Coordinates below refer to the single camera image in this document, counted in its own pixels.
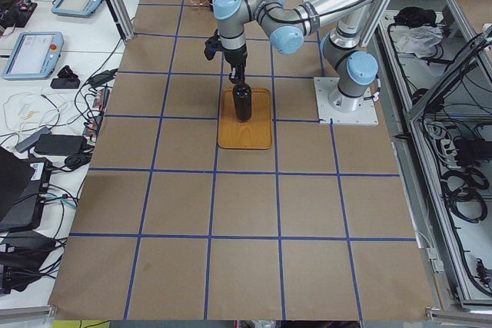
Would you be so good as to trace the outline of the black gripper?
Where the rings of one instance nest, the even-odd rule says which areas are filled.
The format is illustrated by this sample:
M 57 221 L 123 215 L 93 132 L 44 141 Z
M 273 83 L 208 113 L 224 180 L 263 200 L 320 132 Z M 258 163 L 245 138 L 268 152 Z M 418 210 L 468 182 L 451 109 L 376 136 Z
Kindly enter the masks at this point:
M 247 46 L 242 45 L 238 49 L 224 49 L 224 58 L 226 62 L 231 66 L 231 73 L 229 74 L 229 81 L 235 85 L 246 85 L 245 82 L 245 66 L 248 56 Z

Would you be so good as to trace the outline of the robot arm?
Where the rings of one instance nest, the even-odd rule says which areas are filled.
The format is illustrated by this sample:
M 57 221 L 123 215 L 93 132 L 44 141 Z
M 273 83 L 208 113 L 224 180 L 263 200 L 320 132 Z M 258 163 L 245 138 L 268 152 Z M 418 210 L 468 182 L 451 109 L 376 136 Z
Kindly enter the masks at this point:
M 304 38 L 374 0 L 313 0 L 286 9 L 284 0 L 213 0 L 218 29 L 205 43 L 204 54 L 212 59 L 221 51 L 231 66 L 233 101 L 239 120 L 251 117 L 252 90 L 245 81 L 247 46 L 244 25 L 257 22 L 270 43 L 283 55 L 294 54 Z

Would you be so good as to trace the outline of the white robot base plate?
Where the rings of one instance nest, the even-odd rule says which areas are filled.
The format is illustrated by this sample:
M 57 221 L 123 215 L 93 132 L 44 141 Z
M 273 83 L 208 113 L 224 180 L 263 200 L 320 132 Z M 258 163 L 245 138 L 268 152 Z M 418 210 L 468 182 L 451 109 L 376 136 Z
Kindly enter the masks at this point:
M 320 124 L 335 125 L 378 125 L 371 89 L 366 88 L 364 95 L 348 98 L 338 90 L 339 78 L 314 78 L 314 92 L 317 102 L 317 114 Z

